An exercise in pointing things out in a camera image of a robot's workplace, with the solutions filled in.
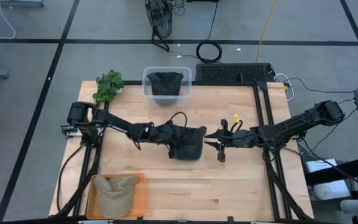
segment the power cord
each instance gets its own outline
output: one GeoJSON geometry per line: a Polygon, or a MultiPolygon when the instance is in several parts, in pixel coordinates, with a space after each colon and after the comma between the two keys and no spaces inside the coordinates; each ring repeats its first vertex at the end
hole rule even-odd
{"type": "Polygon", "coordinates": [[[60,208],[60,186],[61,186],[61,183],[62,183],[63,171],[65,170],[65,167],[67,166],[68,161],[70,161],[70,159],[73,158],[82,149],[82,147],[84,147],[84,145],[80,145],[80,147],[77,150],[75,150],[71,156],[69,156],[67,158],[67,160],[65,161],[65,163],[62,166],[62,169],[60,169],[59,178],[58,178],[58,182],[57,182],[57,196],[56,196],[56,206],[57,206],[57,210],[59,212],[61,212],[61,208],[60,208]]]}
{"type": "Polygon", "coordinates": [[[315,92],[319,92],[319,93],[353,93],[353,92],[354,92],[354,90],[352,90],[352,91],[323,91],[323,90],[312,90],[312,89],[308,88],[308,87],[305,85],[305,83],[303,82],[303,80],[300,79],[300,78],[288,78],[287,80],[299,80],[299,81],[301,81],[302,85],[303,85],[307,90],[309,90],[309,91],[315,91],[315,92]]]}
{"type": "MultiPolygon", "coordinates": [[[[353,114],[356,110],[357,110],[357,108],[354,109],[347,117],[345,117],[345,118],[343,119],[343,121],[345,121],[347,118],[350,118],[350,116],[352,116],[352,114],[353,114]]],[[[334,130],[338,127],[338,125],[340,125],[340,124],[335,125],[335,127],[334,127],[322,140],[320,140],[320,141],[316,144],[316,146],[315,146],[313,149],[309,149],[309,150],[310,150],[310,151],[314,151],[314,150],[317,148],[317,146],[318,146],[321,142],[323,142],[325,139],[327,139],[328,136],[334,132],[334,130]]]]}
{"type": "Polygon", "coordinates": [[[267,29],[267,26],[272,18],[272,15],[273,15],[273,11],[274,9],[276,8],[276,4],[277,4],[277,0],[274,0],[273,2],[273,5],[272,5],[272,8],[270,10],[270,13],[268,14],[268,18],[267,18],[267,21],[266,21],[266,24],[265,24],[265,27],[264,27],[264,30],[262,32],[262,35],[260,36],[260,40],[259,40],[259,46],[258,46],[258,53],[256,54],[256,61],[255,63],[258,63],[258,59],[259,59],[259,54],[260,54],[260,49],[262,48],[262,41],[264,39],[264,35],[265,35],[265,32],[266,32],[266,29],[267,29]]]}
{"type": "Polygon", "coordinates": [[[354,100],[355,100],[354,98],[353,99],[348,99],[348,100],[341,101],[338,104],[340,105],[341,103],[345,103],[345,102],[348,102],[348,101],[354,101],[354,100]]]}
{"type": "Polygon", "coordinates": [[[200,44],[198,44],[197,46],[197,49],[196,49],[196,56],[194,55],[183,55],[179,52],[175,52],[175,51],[170,51],[172,53],[176,53],[182,57],[193,57],[193,58],[197,58],[199,59],[200,61],[202,61],[203,63],[220,63],[220,59],[222,58],[222,53],[223,53],[223,49],[222,49],[222,46],[216,42],[213,42],[213,41],[210,41],[209,38],[211,37],[211,33],[212,33],[212,28],[214,26],[214,22],[215,22],[215,17],[216,17],[216,11],[218,10],[218,4],[219,4],[219,1],[216,2],[216,6],[215,6],[215,12],[214,12],[214,17],[212,19],[212,24],[211,24],[211,29],[209,30],[209,35],[208,35],[208,38],[201,42],[200,44]],[[203,46],[204,44],[210,44],[212,46],[215,46],[218,50],[218,56],[214,59],[208,59],[208,58],[203,58],[201,55],[200,55],[200,48],[201,46],[203,46]]]}
{"type": "Polygon", "coordinates": [[[288,82],[288,84],[289,84],[289,86],[290,86],[290,89],[291,89],[291,92],[292,92],[292,96],[291,96],[289,99],[287,99],[287,101],[292,100],[292,98],[295,96],[295,92],[293,91],[291,82],[289,81],[288,77],[287,77],[286,75],[282,74],[282,73],[277,74],[277,75],[275,76],[275,79],[276,79],[278,76],[283,76],[283,77],[285,78],[285,81],[288,82]]]}
{"type": "Polygon", "coordinates": [[[184,128],[185,128],[187,126],[187,115],[182,111],[179,111],[179,112],[175,113],[174,115],[172,115],[172,117],[169,119],[169,121],[172,121],[172,119],[178,114],[182,114],[185,117],[185,125],[184,125],[184,128]]]}
{"type": "Polygon", "coordinates": [[[16,36],[16,31],[15,29],[13,29],[13,27],[11,26],[11,24],[8,22],[8,20],[5,18],[4,13],[2,12],[2,7],[1,7],[1,0],[0,0],[0,13],[2,15],[2,18],[4,18],[6,24],[11,28],[11,30],[13,31],[13,36],[12,37],[0,37],[0,39],[7,39],[7,40],[12,40],[15,38],[16,36]]]}
{"type": "Polygon", "coordinates": [[[181,3],[178,3],[178,0],[168,0],[168,5],[171,12],[177,16],[182,16],[186,12],[185,0],[181,0],[181,3]]]}

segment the white cable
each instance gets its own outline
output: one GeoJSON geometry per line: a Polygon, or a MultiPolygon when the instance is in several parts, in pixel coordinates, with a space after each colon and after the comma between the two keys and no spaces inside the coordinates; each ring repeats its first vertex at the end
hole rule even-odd
{"type": "Polygon", "coordinates": [[[287,101],[290,101],[290,100],[292,100],[292,98],[295,96],[295,92],[293,91],[292,84],[291,84],[291,82],[289,81],[288,77],[287,77],[286,75],[282,74],[282,73],[277,74],[277,75],[276,75],[276,78],[277,78],[278,76],[280,76],[280,75],[284,76],[284,78],[286,79],[286,81],[288,82],[288,84],[289,84],[289,86],[290,86],[290,88],[291,88],[292,96],[291,96],[289,99],[287,99],[287,101]]]}
{"type": "Polygon", "coordinates": [[[11,28],[11,30],[13,31],[13,36],[12,37],[0,37],[0,39],[8,39],[8,40],[12,40],[13,38],[15,38],[16,36],[16,31],[15,29],[13,29],[13,27],[11,26],[11,24],[7,21],[7,19],[4,16],[4,13],[2,12],[2,7],[1,7],[1,0],[0,0],[0,13],[2,15],[2,17],[4,18],[6,24],[11,28]]]}

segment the beige cap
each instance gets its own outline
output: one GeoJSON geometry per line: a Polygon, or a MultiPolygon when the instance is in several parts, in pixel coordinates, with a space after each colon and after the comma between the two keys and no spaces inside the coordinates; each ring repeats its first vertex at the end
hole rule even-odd
{"type": "Polygon", "coordinates": [[[118,218],[127,215],[134,203],[135,176],[123,176],[106,180],[97,175],[94,186],[98,192],[99,212],[106,218],[118,218]]]}

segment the green plant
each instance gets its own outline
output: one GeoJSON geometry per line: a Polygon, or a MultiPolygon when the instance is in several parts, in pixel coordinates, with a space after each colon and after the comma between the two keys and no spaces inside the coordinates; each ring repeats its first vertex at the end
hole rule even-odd
{"type": "Polygon", "coordinates": [[[121,73],[110,70],[110,72],[102,77],[96,79],[98,84],[98,92],[93,95],[96,103],[107,103],[112,101],[116,95],[117,90],[124,88],[124,81],[121,78],[121,73]]]}

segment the wooden table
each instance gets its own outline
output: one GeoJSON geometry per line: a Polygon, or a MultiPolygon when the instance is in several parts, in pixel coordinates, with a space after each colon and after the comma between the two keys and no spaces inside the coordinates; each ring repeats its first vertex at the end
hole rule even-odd
{"type": "MultiPolygon", "coordinates": [[[[95,82],[83,82],[79,101],[93,102],[97,90],[95,82]]],[[[268,83],[268,93],[276,123],[288,119],[290,113],[282,83],[268,83]]],[[[262,109],[263,94],[260,92],[262,109]]],[[[142,96],[140,85],[127,85],[122,94],[110,103],[109,112],[131,123],[166,122],[177,111],[188,117],[189,127],[207,127],[207,134],[215,132],[221,119],[233,124],[234,114],[244,121],[242,129],[258,126],[253,88],[250,86],[193,86],[193,96],[187,107],[158,108],[142,96]]],[[[177,116],[175,124],[184,118],[177,116]]],[[[69,139],[63,161],[78,148],[80,138],[69,139]]],[[[204,144],[198,161],[178,161],[168,158],[165,146],[141,144],[142,150],[125,135],[106,130],[99,174],[144,173],[149,193],[145,220],[227,220],[273,221],[272,203],[262,149],[255,147],[226,149],[226,162],[217,161],[215,148],[204,144]]],[[[295,141],[288,148],[298,150],[295,141]]],[[[287,189],[309,216],[313,216],[299,155],[281,151],[287,189]]],[[[79,153],[67,165],[62,178],[61,206],[78,186],[83,154],[79,153]]],[[[285,217],[282,196],[277,190],[280,216],[285,217]]],[[[88,189],[83,193],[80,214],[85,213],[88,189]]],[[[55,214],[56,191],[50,214],[55,214]]]]}

